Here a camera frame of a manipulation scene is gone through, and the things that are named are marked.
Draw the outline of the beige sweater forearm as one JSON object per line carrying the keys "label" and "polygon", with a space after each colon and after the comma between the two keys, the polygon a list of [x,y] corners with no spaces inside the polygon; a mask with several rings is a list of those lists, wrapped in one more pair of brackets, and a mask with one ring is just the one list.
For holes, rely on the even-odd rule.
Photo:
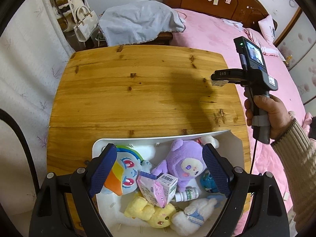
{"label": "beige sweater forearm", "polygon": [[272,143],[288,181],[295,212],[296,231],[311,236],[315,223],[315,145],[293,119],[287,130]]}

